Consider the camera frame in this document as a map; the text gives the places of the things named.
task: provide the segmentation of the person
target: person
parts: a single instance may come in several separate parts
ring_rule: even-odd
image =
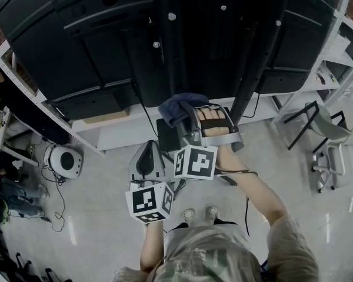
[[[225,118],[208,108],[198,111],[200,120]],[[227,127],[204,131],[206,137],[229,132]],[[228,145],[220,146],[216,167],[226,172],[248,170]],[[182,223],[167,234],[164,255],[163,223],[146,228],[140,271],[124,267],[114,281],[318,281],[317,261],[298,225],[280,200],[256,174],[231,174],[252,204],[271,226],[267,270],[249,251],[245,234],[236,223],[222,221],[219,210],[209,207],[209,226],[192,227],[194,211],[182,215]]]
[[[17,169],[12,165],[12,156],[5,159],[1,164],[6,164],[12,175],[8,175],[5,169],[0,168],[0,198],[4,199],[11,210],[16,210],[19,214],[26,216],[45,216],[42,207],[35,206],[32,203],[34,199],[49,198],[49,193],[44,185],[39,184],[37,189],[24,186],[22,183],[16,183],[9,177],[18,175]]]

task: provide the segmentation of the white cube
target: white cube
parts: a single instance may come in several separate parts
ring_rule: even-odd
[[[170,218],[174,193],[165,182],[128,191],[125,197],[130,215],[142,223]]]
[[[183,147],[174,154],[174,177],[213,180],[217,150],[216,146]]]

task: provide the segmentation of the person's leg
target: person's leg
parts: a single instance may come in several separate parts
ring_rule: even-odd
[[[8,208],[11,210],[16,210],[19,214],[26,216],[44,216],[45,212],[42,207],[33,206],[24,200],[19,200],[15,196],[11,196],[6,200]]]
[[[188,209],[188,210],[185,210],[183,212],[183,215],[182,215],[182,223],[178,226],[178,227],[175,227],[174,229],[170,230],[170,231],[173,231],[173,230],[176,230],[176,229],[181,229],[181,228],[188,228],[193,219],[194,219],[194,216],[195,216],[195,210],[194,209]]]
[[[236,224],[232,221],[221,220],[221,215],[216,207],[207,208],[207,220],[210,224]]]
[[[4,196],[23,196],[23,197],[35,197],[35,198],[47,198],[49,194],[47,189],[43,185],[38,185],[38,189],[32,189],[26,187],[20,183],[15,183],[5,177],[2,178],[2,194]]]

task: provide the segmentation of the bolt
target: bolt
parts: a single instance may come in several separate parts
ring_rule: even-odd
[[[173,12],[169,12],[167,17],[170,21],[174,21],[177,18],[176,14],[174,14]]]

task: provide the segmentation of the white metal rack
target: white metal rack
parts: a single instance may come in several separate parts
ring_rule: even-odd
[[[351,80],[353,80],[353,60],[346,54],[344,54],[340,60],[329,59],[327,53],[342,23],[345,23],[353,29],[353,21],[345,17],[348,1],[349,0],[339,0],[338,9],[335,11],[335,19],[331,25],[325,45],[315,61],[311,73],[303,87],[294,93],[260,95],[255,116],[252,118],[243,117],[239,124],[271,118],[274,118],[273,121],[278,121],[284,114],[303,108],[304,102],[318,100],[318,103],[331,103],[342,95],[343,91],[350,85]],[[99,155],[104,155],[103,150],[144,143],[149,139],[155,138],[141,105],[131,106],[129,108],[129,115],[119,119],[111,119],[93,124],[86,124],[83,120],[76,120],[72,122],[71,125],[66,123],[60,117],[59,113],[45,102],[46,97],[40,91],[35,93],[16,73],[15,69],[6,62],[3,56],[9,49],[10,46],[7,41],[0,45],[0,67],[13,83],[54,122]],[[327,59],[333,62],[345,62],[348,66],[352,66],[341,80],[341,83],[329,78],[329,74],[331,74],[329,69],[324,66],[324,64],[322,65],[322,62]],[[318,73],[323,75],[325,80],[324,84],[317,79],[317,70],[319,67],[320,71]],[[335,90],[335,92],[329,95],[326,101],[323,102],[317,92],[318,90]],[[270,96],[276,96],[279,99],[282,105],[280,110],[275,107]],[[257,98],[258,94],[254,93],[246,108],[245,116],[253,115]],[[232,106],[233,101],[234,98],[212,100],[212,102],[220,103],[229,108]],[[156,129],[156,120],[160,118],[161,115],[157,108],[148,108],[147,111]]]
[[[350,85],[350,82],[353,81],[353,60],[350,58],[350,56],[346,52],[344,52],[340,58],[332,57],[328,54],[333,41],[338,35],[341,24],[345,23],[351,29],[353,29],[353,21],[345,16],[345,11],[347,10],[348,2],[349,0],[339,0],[338,8],[334,13],[335,19],[331,25],[330,31],[328,32],[325,44],[322,48],[321,53],[318,55],[303,87],[294,94],[288,96],[277,96],[282,107],[278,111],[277,116],[273,118],[272,122],[279,121],[283,117],[283,115],[286,115],[287,113],[295,112],[298,109],[302,109],[304,107],[304,103],[307,102],[317,100],[319,104],[324,105],[336,101],[345,92],[347,87]],[[329,69],[324,64],[324,61],[340,63],[345,66],[348,66],[348,70],[344,74],[343,78],[339,80],[338,83],[336,83],[336,81],[329,80],[326,78],[324,78],[325,85],[318,82],[318,73],[330,73]],[[331,94],[329,94],[323,101],[317,92],[318,90],[333,91],[331,91]]]

